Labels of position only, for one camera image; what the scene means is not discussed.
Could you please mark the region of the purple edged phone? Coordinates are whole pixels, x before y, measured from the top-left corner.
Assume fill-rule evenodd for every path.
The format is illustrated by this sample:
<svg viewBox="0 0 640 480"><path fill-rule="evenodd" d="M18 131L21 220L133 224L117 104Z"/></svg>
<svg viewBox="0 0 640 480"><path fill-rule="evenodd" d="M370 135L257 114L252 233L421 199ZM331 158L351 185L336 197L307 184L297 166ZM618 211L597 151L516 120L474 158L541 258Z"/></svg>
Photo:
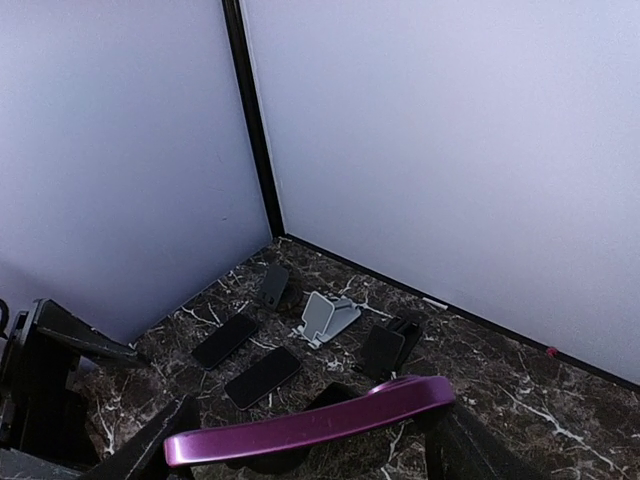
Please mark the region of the purple edged phone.
<svg viewBox="0 0 640 480"><path fill-rule="evenodd" d="M226 395L241 411L247 410L288 381L301 369L300 360L278 347L224 386Z"/></svg>

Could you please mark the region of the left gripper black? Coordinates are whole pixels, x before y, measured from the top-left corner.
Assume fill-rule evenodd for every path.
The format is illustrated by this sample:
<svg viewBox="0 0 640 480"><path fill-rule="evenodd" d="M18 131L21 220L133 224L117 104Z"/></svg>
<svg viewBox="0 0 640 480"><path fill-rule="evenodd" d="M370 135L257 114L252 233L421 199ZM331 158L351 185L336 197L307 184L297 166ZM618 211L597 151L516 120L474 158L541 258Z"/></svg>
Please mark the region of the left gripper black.
<svg viewBox="0 0 640 480"><path fill-rule="evenodd" d="M1 446L54 463L98 463L88 401L73 391L80 360L142 368L148 360L51 299L16 316L1 358Z"/></svg>

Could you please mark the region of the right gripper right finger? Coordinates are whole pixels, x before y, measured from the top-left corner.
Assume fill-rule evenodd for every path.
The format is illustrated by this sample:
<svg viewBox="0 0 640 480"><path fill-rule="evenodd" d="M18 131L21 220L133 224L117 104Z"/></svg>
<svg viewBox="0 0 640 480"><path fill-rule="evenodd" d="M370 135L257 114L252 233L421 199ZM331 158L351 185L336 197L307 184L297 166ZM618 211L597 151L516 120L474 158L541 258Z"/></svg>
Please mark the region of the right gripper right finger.
<svg viewBox="0 0 640 480"><path fill-rule="evenodd" d="M543 474L512 453L458 404L424 414L429 479L541 479Z"/></svg>

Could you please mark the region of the grey small phone stand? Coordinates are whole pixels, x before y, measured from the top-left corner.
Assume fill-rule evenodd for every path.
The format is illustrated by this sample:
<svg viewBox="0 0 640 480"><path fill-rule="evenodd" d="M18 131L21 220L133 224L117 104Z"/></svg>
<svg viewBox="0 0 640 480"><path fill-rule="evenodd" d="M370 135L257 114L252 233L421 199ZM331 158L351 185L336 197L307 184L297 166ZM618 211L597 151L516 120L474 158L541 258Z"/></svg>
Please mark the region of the grey small phone stand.
<svg viewBox="0 0 640 480"><path fill-rule="evenodd" d="M289 281L289 271L278 264L268 267L258 292L258 300L262 306L275 311L282 299Z"/></svg>

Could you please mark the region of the black folding phone stand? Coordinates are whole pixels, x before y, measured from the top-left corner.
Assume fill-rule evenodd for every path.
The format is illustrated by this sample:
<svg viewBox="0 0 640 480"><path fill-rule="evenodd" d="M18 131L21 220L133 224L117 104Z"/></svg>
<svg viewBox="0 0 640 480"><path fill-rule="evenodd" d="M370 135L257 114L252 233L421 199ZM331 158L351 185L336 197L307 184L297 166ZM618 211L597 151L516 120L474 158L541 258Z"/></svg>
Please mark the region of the black folding phone stand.
<svg viewBox="0 0 640 480"><path fill-rule="evenodd" d="M374 381L390 380L418 343L421 326L412 320L394 319L388 325L374 325L360 349L354 370Z"/></svg>

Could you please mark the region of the dark blue phone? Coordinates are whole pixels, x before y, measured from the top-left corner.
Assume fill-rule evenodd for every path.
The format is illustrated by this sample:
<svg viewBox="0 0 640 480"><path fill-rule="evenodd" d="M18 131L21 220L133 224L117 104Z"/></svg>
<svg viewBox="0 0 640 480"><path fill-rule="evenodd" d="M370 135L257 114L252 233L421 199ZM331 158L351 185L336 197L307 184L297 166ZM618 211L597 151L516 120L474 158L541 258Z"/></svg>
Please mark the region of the dark blue phone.
<svg viewBox="0 0 640 480"><path fill-rule="evenodd" d="M237 314L198 344L192 350L191 356L203 369L213 370L240 348L257 330L256 321L243 314Z"/></svg>

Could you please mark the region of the white folding phone stand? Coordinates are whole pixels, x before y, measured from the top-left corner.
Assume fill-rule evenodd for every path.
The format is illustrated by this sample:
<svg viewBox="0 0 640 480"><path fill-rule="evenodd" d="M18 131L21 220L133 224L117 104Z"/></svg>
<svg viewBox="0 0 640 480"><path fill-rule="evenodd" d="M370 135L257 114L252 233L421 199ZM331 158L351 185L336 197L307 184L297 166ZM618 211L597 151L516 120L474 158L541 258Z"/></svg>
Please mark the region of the white folding phone stand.
<svg viewBox="0 0 640 480"><path fill-rule="evenodd" d="M301 316L301 324L293 332L304 339L314 350L333 340L361 316L360 308L349 298L342 296L330 300L313 291Z"/></svg>

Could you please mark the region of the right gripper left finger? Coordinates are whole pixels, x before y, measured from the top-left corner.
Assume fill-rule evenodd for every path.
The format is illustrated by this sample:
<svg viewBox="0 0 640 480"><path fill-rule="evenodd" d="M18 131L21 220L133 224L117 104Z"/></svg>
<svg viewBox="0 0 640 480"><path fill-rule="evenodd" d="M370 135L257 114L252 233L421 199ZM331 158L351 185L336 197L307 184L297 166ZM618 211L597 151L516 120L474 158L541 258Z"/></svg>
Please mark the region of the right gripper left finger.
<svg viewBox="0 0 640 480"><path fill-rule="evenodd" d="M90 479L193 479L190 467L169 467L164 441L200 427L197 399L184 395L169 402L112 457L89 471Z"/></svg>

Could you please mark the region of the large black phone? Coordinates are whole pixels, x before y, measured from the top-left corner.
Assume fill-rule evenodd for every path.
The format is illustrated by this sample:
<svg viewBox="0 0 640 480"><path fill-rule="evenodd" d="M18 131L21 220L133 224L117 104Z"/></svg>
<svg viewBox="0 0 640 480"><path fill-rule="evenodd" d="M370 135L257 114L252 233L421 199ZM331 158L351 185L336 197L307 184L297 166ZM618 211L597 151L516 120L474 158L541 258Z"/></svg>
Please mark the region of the large black phone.
<svg viewBox="0 0 640 480"><path fill-rule="evenodd" d="M332 382L307 405L305 411L328 407L359 397L361 397L361 394L348 385Z"/></svg>

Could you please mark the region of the pink phone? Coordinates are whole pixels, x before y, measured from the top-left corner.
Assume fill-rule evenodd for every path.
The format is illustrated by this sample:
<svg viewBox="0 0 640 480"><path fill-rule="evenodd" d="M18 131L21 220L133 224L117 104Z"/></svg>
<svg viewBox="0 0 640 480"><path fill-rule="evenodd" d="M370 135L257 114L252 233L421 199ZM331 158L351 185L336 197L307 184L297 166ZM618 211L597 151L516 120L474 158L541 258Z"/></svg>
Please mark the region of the pink phone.
<svg viewBox="0 0 640 480"><path fill-rule="evenodd" d="M311 447L434 412L455 403L443 376L409 375L360 397L253 423L199 429L168 437L168 466L195 466Z"/></svg>

